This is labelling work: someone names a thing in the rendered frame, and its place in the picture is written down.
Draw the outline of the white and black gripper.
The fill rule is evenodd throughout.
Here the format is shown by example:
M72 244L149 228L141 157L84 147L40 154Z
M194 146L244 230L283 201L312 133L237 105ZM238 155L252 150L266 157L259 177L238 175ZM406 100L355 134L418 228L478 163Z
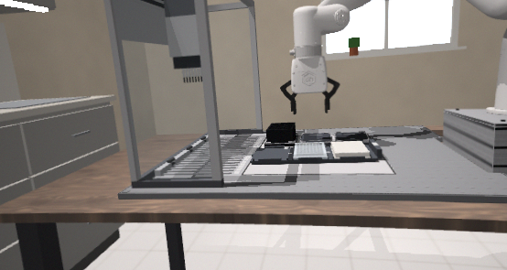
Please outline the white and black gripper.
M311 58L311 59L308 59ZM322 64L320 66L320 64ZM325 82L325 83L324 83ZM327 92L328 82L334 87ZM287 92L286 88L291 85L293 94ZM295 86L294 86L295 85ZM306 56L296 57L292 60L291 80L280 87L280 90L289 101L291 101L291 112L297 113L295 97L300 93L322 92L325 96L325 113L330 110L329 99L335 94L340 84L327 76L325 57Z

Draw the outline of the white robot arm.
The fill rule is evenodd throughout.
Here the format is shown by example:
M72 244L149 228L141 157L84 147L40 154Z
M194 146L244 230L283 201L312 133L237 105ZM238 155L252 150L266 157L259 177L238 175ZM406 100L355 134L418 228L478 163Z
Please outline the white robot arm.
M372 0L324 0L319 6L303 6L294 11L294 57L319 56L321 36L337 33L351 21L351 11ZM507 0L467 0L483 14L507 20ZM338 4L338 5L334 5ZM324 6L325 5L325 6ZM313 45L313 46L312 46ZM502 38L494 108L487 113L507 115L507 28Z

